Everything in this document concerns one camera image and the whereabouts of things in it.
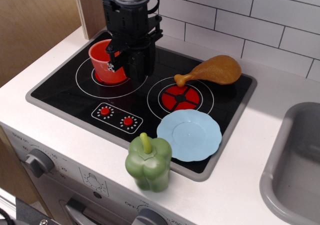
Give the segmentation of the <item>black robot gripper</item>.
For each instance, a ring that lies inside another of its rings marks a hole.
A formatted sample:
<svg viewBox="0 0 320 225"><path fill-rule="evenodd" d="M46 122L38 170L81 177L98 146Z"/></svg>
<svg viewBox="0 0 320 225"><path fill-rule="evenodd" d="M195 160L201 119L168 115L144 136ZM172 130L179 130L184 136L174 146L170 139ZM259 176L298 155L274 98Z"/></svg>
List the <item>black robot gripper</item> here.
<svg viewBox="0 0 320 225"><path fill-rule="evenodd" d="M163 36L162 17L155 13L160 0L102 0L106 27L112 36L106 48L113 72L142 83L154 71L155 42Z"/></svg>

